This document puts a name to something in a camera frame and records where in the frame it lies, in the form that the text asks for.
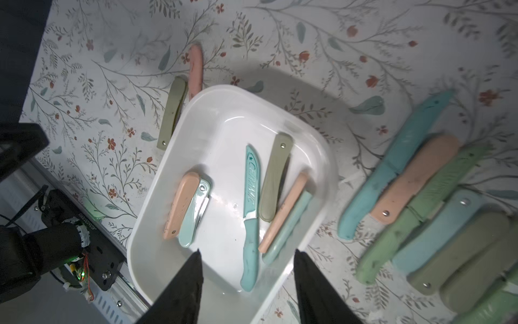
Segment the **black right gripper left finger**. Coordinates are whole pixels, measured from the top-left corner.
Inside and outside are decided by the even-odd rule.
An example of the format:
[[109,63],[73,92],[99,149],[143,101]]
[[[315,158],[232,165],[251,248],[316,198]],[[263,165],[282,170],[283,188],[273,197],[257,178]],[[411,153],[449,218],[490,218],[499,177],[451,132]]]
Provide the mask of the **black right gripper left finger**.
[[138,323],[197,323],[201,306],[202,255],[191,254]]

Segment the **olive folding fruit knife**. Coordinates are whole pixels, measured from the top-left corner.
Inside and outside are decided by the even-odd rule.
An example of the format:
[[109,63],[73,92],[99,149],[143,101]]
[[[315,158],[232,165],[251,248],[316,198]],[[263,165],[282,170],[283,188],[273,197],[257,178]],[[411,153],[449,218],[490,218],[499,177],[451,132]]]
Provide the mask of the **olive folding fruit knife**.
[[407,282],[420,294],[429,296],[438,291],[448,279],[505,234],[510,219],[504,213],[483,212],[470,221],[427,263],[407,276]]

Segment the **light blue folding knife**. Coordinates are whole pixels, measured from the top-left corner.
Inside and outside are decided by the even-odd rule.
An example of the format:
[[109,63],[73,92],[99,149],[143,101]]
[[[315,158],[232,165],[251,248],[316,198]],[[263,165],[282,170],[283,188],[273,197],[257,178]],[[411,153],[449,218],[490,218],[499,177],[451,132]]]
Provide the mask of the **light blue folding knife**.
[[424,266],[485,203],[481,195],[471,190],[457,190],[434,218],[406,243],[393,257],[393,266],[410,274]]

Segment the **orange fruit knife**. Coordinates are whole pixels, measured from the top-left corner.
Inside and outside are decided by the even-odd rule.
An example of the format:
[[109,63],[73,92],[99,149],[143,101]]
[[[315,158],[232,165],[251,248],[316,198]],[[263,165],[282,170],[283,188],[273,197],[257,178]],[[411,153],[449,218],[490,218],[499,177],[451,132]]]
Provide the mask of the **orange fruit knife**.
[[453,135],[444,134],[430,139],[383,192],[370,216],[384,225],[394,223],[408,202],[457,155],[459,148],[459,140]]

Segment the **teal ceramic sheathed knife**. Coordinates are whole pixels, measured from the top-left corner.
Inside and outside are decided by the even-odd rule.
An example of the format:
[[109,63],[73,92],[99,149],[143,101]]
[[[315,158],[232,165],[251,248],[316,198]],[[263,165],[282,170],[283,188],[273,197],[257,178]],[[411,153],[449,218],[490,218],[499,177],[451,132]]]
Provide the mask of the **teal ceramic sheathed knife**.
[[258,277],[260,163],[251,145],[246,147],[243,219],[246,231],[243,247],[243,274],[241,288],[251,292]]

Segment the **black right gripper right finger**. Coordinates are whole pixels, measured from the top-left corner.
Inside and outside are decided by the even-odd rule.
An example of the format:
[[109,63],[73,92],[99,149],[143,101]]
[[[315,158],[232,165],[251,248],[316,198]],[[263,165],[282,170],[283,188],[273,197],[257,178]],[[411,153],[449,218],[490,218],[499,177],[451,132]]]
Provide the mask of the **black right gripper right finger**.
[[306,252],[295,251],[294,278],[301,323],[362,323]]

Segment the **pink fruit knife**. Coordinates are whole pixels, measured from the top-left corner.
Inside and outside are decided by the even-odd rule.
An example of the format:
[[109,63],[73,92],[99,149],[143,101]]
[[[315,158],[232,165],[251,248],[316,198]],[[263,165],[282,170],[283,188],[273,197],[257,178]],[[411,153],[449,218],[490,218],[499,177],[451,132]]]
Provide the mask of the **pink fruit knife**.
[[192,100],[202,90],[203,76],[203,55],[201,47],[197,44],[191,46],[190,51],[190,71],[188,77],[188,94]]

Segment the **peach folding fruit knife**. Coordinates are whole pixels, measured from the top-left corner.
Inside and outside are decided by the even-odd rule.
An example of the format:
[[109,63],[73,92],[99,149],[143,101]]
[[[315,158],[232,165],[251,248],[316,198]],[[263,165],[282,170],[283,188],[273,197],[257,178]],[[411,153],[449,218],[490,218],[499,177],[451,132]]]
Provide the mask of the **peach folding fruit knife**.
[[196,172],[188,172],[181,179],[175,193],[169,217],[165,224],[163,238],[175,238],[180,231],[183,219],[200,184],[200,176]]

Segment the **peach sheathed fruit knife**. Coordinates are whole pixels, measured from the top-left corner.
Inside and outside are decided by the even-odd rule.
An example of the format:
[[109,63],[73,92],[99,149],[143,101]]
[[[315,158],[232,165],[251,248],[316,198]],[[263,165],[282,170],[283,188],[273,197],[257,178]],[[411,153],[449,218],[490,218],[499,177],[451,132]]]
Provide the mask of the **peach sheathed fruit knife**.
[[291,187],[290,192],[288,193],[285,200],[283,201],[283,204],[277,211],[274,220],[271,222],[271,225],[268,228],[266,234],[264,235],[262,242],[258,246],[259,252],[266,253],[268,251],[273,240],[278,235],[289,213],[291,212],[295,203],[297,202],[299,196],[302,194],[308,180],[309,175],[304,171],[301,172],[299,176],[296,178],[294,185]]

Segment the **light green fruit knife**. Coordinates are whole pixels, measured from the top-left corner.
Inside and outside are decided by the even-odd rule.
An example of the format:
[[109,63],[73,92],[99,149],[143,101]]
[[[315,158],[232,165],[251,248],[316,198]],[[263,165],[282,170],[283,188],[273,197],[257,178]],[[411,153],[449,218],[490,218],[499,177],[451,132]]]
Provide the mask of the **light green fruit knife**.
[[500,283],[453,323],[517,323],[517,282]]

